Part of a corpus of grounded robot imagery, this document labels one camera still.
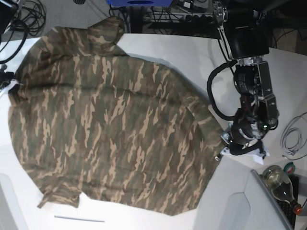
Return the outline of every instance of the white cable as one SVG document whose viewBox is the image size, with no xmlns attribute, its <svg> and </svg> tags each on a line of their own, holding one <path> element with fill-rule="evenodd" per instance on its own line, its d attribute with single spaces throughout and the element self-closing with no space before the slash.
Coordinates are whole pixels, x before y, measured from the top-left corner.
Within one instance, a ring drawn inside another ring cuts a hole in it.
<svg viewBox="0 0 307 230">
<path fill-rule="evenodd" d="M 282 137 L 280 139 L 280 147 L 282 148 L 282 150 L 287 153 L 288 155 L 292 155 L 294 156 L 295 154 L 297 154 L 297 152 L 299 152 L 307 143 L 307 138 L 305 141 L 303 141 L 303 133 L 302 130 L 300 128 L 297 127 L 293 127 L 293 125 L 298 122 L 300 119 L 303 119 L 306 124 L 307 124 L 307 120 L 304 118 L 304 116 L 307 115 L 306 113 L 301 114 L 300 116 L 296 116 L 295 118 L 293 118 L 290 123 L 287 125 L 287 127 L 284 129 Z M 287 146 L 287 139 L 289 137 L 290 134 L 292 133 L 297 133 L 298 135 L 298 139 L 295 145 L 289 147 Z M 296 161 L 299 159 L 302 159 L 304 157 L 306 157 L 306 155 L 299 157 L 299 158 L 295 158 L 295 159 L 290 159 L 287 156 L 283 155 L 284 158 L 291 160 L 291 161 Z"/>
</svg>

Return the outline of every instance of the glass bottle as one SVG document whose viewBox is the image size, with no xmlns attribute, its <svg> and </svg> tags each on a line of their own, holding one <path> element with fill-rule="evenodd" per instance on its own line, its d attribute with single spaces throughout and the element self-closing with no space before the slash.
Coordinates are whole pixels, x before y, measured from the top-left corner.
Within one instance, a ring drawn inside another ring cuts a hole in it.
<svg viewBox="0 0 307 230">
<path fill-rule="evenodd" d="M 292 207 L 296 215 L 303 211 L 302 206 L 295 200 L 293 196 L 293 186 L 288 175 L 278 165 L 267 168 L 262 178 L 269 188 L 273 196 L 280 201 L 285 201 Z"/>
</svg>

